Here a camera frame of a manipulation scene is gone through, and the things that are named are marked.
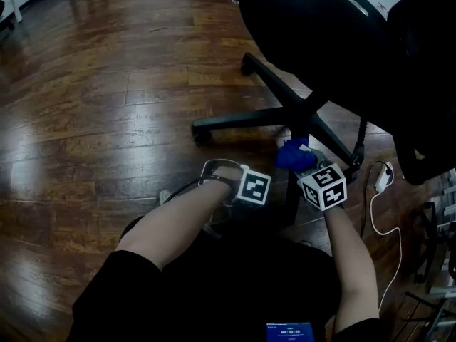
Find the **chair base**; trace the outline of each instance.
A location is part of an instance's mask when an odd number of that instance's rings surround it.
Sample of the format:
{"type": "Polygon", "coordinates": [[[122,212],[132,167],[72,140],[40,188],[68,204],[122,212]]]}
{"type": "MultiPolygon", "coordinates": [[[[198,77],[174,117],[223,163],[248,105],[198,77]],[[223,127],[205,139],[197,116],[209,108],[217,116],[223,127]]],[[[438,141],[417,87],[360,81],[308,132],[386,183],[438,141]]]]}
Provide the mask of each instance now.
{"type": "MultiPolygon", "coordinates": [[[[192,124],[192,135],[195,142],[204,143],[210,139],[211,130],[283,125],[290,129],[292,138],[314,136],[348,165],[348,169],[344,171],[347,183],[354,180],[363,161],[366,121],[361,121],[360,134],[362,135],[358,136],[358,143],[352,154],[316,113],[328,101],[327,98],[313,92],[304,100],[250,53],[246,53],[242,60],[241,72],[246,76],[256,72],[282,104],[282,107],[196,120],[192,124]]],[[[293,171],[289,170],[284,226],[294,223],[301,195],[302,191],[296,183],[296,176],[293,171]]]]}

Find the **phone screen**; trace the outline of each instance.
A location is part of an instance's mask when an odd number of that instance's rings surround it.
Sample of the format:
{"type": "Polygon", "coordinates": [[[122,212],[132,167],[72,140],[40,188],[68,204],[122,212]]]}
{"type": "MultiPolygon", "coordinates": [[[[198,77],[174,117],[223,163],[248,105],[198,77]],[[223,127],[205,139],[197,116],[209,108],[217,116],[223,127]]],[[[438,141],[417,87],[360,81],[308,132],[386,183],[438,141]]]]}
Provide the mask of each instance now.
{"type": "Polygon", "coordinates": [[[310,323],[268,323],[266,341],[315,342],[315,338],[310,323]]]}

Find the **hand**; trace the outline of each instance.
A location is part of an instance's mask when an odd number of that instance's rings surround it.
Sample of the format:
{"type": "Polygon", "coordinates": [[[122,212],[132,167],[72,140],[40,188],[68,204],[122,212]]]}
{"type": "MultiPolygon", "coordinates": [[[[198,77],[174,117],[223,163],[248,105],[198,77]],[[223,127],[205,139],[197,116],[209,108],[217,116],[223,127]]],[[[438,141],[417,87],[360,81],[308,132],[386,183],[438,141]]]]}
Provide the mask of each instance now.
{"type": "Polygon", "coordinates": [[[239,181],[242,178],[242,170],[234,167],[220,166],[214,171],[213,175],[239,181]]]}

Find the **brown hardwood floor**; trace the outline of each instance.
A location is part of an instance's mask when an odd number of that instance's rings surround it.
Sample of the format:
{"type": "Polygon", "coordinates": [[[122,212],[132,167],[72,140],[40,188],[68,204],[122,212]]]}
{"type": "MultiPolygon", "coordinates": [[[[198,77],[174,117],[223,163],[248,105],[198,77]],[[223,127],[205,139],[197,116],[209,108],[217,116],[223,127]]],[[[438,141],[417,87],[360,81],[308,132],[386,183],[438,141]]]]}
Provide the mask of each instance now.
{"type": "MultiPolygon", "coordinates": [[[[228,157],[272,174],[271,200],[283,200],[286,172],[274,169],[274,158],[286,130],[220,131],[203,147],[190,135],[194,119],[279,105],[258,78],[239,71],[245,52],[263,57],[229,0],[39,0],[14,32],[0,32],[0,42],[0,337],[65,339],[72,303],[124,226],[207,159],[228,157]]],[[[320,115],[354,145],[356,115],[331,103],[320,115]]],[[[440,179],[409,185],[391,136],[369,125],[365,165],[346,203],[357,227],[363,181],[376,159],[393,163],[395,183],[375,201],[375,220],[381,229],[401,225],[407,265],[414,257],[408,214],[438,195],[440,179]]],[[[330,251],[321,213],[304,201],[286,233],[330,251]]],[[[398,240],[369,226],[365,240],[381,295],[395,272],[398,240]]],[[[384,311],[394,312],[409,280],[403,273],[384,311]]]]}

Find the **power adapter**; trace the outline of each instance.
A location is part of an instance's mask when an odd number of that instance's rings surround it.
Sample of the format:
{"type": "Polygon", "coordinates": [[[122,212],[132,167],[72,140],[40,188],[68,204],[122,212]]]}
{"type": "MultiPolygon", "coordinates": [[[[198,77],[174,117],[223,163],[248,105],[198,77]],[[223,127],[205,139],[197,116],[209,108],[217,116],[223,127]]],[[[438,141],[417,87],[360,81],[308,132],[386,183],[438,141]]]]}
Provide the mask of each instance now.
{"type": "Polygon", "coordinates": [[[393,165],[391,164],[391,162],[387,162],[387,164],[388,166],[383,164],[382,170],[380,171],[378,179],[375,182],[375,189],[378,193],[381,193],[385,190],[386,185],[390,181],[391,175],[393,174],[391,171],[393,165]]]}

